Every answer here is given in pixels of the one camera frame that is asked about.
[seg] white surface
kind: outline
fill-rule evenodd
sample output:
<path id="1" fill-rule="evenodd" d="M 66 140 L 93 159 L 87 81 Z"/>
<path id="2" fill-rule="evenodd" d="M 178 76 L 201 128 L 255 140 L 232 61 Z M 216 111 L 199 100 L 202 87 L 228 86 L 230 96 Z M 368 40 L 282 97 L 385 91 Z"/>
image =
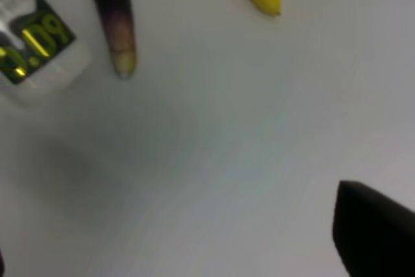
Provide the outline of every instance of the white surface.
<path id="1" fill-rule="evenodd" d="M 129 82 L 91 0 L 50 1 L 96 61 L 3 108 L 8 276 L 345 276 L 340 179 L 415 208 L 415 0 L 135 0 Z"/>

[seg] white table surface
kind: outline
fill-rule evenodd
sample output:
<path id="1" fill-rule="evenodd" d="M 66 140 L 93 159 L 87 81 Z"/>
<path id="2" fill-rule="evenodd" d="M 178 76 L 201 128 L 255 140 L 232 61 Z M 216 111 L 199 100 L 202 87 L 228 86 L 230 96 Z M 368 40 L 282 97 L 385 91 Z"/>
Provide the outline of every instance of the white table surface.
<path id="1" fill-rule="evenodd" d="M 49 0 L 95 61 L 3 103 L 8 276 L 346 276 L 340 179 L 415 208 L 415 0 L 134 0 L 116 78 L 92 0 Z"/>

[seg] purple eggplant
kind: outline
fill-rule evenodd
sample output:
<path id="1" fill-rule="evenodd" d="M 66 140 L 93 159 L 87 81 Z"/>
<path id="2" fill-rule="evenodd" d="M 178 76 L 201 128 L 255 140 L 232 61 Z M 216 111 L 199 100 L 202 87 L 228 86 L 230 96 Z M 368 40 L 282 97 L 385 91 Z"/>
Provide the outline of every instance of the purple eggplant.
<path id="1" fill-rule="evenodd" d="M 137 67 L 131 0 L 95 0 L 111 58 L 118 74 L 131 77 Z"/>

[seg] black object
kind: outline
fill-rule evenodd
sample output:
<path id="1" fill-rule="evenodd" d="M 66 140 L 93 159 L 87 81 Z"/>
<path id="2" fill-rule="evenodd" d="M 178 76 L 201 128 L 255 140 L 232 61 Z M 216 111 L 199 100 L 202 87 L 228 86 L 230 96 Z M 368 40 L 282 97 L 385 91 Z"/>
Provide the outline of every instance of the black object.
<path id="1" fill-rule="evenodd" d="M 352 277 L 415 276 L 415 214 L 362 183 L 340 182 L 333 240 Z"/>

